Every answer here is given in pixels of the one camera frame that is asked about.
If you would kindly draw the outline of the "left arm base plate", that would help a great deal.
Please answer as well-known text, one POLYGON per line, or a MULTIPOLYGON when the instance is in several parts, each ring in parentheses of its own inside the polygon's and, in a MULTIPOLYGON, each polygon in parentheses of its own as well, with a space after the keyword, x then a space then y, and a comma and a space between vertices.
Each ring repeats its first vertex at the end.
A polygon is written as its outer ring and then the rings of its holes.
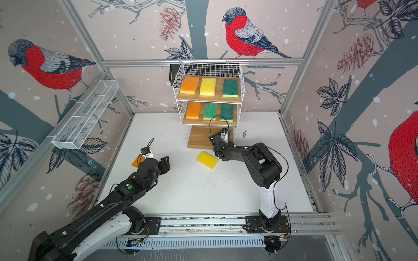
POLYGON ((132 235, 157 235, 161 225, 160 217, 144 217, 132 223, 129 230, 132 235))

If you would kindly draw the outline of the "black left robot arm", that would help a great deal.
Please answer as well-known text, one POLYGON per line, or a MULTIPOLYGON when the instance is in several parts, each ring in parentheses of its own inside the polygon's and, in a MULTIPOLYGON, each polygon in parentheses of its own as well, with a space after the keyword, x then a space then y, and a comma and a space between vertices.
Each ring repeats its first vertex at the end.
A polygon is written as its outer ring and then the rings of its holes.
POLYGON ((132 227, 141 232, 144 215, 134 203, 170 170, 169 157, 145 159, 136 172, 121 181, 92 209, 68 225, 49 234, 45 231, 32 241, 30 261, 81 261, 132 227))

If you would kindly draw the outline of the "light green sponge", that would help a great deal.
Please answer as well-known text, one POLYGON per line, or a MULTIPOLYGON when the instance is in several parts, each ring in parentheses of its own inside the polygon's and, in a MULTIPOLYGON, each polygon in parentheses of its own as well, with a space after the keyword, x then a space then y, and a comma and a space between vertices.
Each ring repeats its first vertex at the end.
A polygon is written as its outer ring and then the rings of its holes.
POLYGON ((213 117, 216 117, 217 109, 218 109, 217 103, 205 103, 203 119, 211 120, 213 117))

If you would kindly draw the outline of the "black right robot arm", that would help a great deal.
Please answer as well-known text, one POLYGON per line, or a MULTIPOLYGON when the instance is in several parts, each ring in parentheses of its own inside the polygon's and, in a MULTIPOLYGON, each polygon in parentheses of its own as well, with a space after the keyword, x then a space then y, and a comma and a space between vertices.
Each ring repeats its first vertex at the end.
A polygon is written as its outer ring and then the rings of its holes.
POLYGON ((276 206, 274 185, 283 171, 269 148, 259 142, 251 146, 237 146, 224 140, 226 129, 209 137, 213 152, 220 160, 245 163, 252 180, 260 187, 260 223, 267 231, 272 231, 281 218, 281 210, 276 206))

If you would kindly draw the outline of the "dark green sponge front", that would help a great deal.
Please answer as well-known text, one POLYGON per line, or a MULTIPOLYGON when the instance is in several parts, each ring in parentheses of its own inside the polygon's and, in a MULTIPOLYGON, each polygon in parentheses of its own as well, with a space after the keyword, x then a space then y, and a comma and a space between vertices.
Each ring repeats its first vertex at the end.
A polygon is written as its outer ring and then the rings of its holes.
POLYGON ((234 120, 234 105, 233 104, 222 104, 221 105, 221 122, 233 122, 234 120))

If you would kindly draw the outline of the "dark green sponge carried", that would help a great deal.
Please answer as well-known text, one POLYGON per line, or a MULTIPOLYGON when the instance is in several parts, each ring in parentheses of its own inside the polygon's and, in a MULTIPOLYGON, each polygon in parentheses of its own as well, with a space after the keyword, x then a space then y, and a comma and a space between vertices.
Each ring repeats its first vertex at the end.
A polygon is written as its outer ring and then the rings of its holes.
POLYGON ((224 79, 223 97, 238 98, 238 80, 237 79, 224 79))

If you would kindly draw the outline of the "yellow sponge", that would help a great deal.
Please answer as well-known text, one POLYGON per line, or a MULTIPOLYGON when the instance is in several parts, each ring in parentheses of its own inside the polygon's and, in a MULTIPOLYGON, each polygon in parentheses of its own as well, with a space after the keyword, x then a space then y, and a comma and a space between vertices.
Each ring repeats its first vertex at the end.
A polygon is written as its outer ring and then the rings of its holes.
POLYGON ((202 78, 200 85, 200 96, 214 96, 216 91, 216 79, 215 78, 202 78))
POLYGON ((218 158, 208 154, 205 151, 202 151, 197 157, 197 162, 199 162, 200 164, 204 165, 205 167, 211 170, 214 169, 218 161, 219 161, 218 158))

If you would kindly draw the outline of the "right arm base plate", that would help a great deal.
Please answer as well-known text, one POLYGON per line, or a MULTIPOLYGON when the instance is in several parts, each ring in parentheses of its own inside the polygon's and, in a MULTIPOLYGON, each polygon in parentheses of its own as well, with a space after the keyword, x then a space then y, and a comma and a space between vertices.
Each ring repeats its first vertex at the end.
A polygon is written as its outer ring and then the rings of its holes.
POLYGON ((290 223, 287 216, 278 213, 268 219, 265 216, 246 216, 243 229, 248 233, 290 233, 290 223))

